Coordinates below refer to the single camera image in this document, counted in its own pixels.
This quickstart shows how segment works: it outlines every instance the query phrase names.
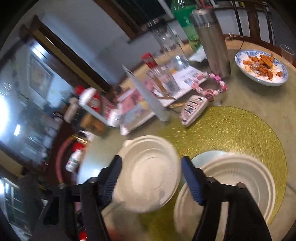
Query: plate of food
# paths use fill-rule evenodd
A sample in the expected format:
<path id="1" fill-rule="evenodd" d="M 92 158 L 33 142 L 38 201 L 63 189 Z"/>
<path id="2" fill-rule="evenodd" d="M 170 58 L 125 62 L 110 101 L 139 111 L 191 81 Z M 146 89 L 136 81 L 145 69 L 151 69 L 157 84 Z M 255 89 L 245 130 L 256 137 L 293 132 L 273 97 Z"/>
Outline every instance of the plate of food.
<path id="1" fill-rule="evenodd" d="M 286 67 L 273 55 L 259 50 L 241 50 L 235 62 L 250 79 L 267 86 L 279 86 L 288 79 Z"/>

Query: glittery gold mat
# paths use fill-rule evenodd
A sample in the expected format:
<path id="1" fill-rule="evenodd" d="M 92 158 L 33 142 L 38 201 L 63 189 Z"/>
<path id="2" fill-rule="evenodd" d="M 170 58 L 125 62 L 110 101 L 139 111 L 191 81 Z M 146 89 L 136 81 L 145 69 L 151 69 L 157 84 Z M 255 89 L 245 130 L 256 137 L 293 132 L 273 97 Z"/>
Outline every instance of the glittery gold mat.
<path id="1" fill-rule="evenodd" d="M 174 120 L 164 128 L 161 137 L 170 141 L 180 157 L 190 158 L 209 150 L 247 154 L 262 161 L 271 172 L 275 187 L 275 206 L 268 220 L 274 219 L 284 198 L 287 185 L 287 163 L 284 150 L 272 129 L 254 114 L 234 107 L 207 108 L 188 128 Z M 180 240 L 173 226 L 173 208 L 178 191 L 161 209 L 139 215 L 151 240 Z"/>

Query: metal bottle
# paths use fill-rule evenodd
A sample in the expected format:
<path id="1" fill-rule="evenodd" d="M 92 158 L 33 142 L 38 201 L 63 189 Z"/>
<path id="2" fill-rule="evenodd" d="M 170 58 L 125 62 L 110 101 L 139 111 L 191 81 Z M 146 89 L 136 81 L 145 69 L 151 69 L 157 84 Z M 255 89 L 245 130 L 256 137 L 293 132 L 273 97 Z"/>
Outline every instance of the metal bottle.
<path id="1" fill-rule="evenodd" d="M 194 10 L 191 20 L 200 37 L 211 71 L 222 79 L 230 76 L 230 62 L 222 30 L 212 9 Z"/>

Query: green plastic bottle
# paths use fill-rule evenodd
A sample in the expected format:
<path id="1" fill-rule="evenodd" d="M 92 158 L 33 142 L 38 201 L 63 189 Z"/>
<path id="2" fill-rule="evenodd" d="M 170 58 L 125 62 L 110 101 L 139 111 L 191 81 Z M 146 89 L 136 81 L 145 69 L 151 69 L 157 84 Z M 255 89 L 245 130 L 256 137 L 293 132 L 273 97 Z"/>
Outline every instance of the green plastic bottle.
<path id="1" fill-rule="evenodd" d="M 200 38 L 189 19 L 189 15 L 195 10 L 195 2 L 191 0 L 172 0 L 171 11 L 183 28 L 191 48 L 196 51 L 200 46 Z"/>

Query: blue and white plate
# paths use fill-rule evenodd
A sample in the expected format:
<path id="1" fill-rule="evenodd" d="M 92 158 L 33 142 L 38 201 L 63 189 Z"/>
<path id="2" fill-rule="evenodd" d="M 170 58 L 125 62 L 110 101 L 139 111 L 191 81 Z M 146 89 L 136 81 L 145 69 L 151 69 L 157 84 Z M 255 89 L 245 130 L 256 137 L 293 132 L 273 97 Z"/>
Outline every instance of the blue and white plate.
<path id="1" fill-rule="evenodd" d="M 271 80 L 268 79 L 266 76 L 258 75 L 258 73 L 255 73 L 249 65 L 243 64 L 244 60 L 250 60 L 248 56 L 252 57 L 258 57 L 260 58 L 260 55 L 267 55 L 270 56 L 270 54 L 265 53 L 263 51 L 259 50 L 241 50 L 235 55 L 235 62 L 238 65 L 238 67 L 241 69 L 241 71 L 248 76 L 250 79 L 267 86 L 279 86 L 285 83 L 288 79 L 288 72 L 286 67 L 276 58 L 274 58 L 273 61 L 273 68 L 271 71 L 273 72 L 273 78 Z M 276 75 L 277 72 L 281 71 L 282 76 L 279 77 Z"/>

